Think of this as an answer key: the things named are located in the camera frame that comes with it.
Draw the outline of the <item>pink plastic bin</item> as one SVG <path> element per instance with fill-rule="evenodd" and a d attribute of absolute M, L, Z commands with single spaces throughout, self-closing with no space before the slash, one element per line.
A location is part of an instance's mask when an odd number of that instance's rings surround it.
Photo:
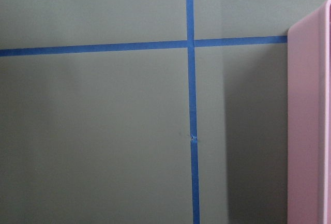
<path fill-rule="evenodd" d="M 288 223 L 330 223 L 330 0 L 288 31 Z"/>

